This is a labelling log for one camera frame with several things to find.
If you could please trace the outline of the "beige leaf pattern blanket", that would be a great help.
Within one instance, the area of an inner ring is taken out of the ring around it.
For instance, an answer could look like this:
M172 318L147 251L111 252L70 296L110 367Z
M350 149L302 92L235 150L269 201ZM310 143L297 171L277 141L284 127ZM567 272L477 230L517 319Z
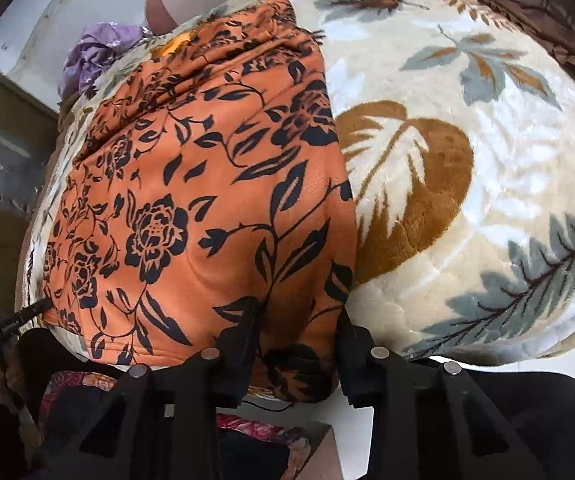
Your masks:
M20 253L16 307L48 297L48 232L96 108L172 40L263 1L228 0L140 41L74 101ZM289 2L319 44L353 192L341 313L410 359L502 365L575 349L574 77L473 0Z

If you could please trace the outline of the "purple floral cloth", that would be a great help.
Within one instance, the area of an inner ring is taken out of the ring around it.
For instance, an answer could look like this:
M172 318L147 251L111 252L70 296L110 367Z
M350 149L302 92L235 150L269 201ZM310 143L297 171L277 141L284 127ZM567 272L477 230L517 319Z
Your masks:
M138 25L100 22L86 26L69 51L58 84L65 101L75 93L86 92L112 64L138 44L147 29Z

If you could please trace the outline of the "orange black floral shirt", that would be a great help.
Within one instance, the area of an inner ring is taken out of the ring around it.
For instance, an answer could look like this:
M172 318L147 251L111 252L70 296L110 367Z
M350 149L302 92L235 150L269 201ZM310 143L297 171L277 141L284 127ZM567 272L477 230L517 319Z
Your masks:
M336 386L357 226L315 36L289 0L172 40L95 110L48 232L48 327L107 365L180 364L247 309L252 385Z

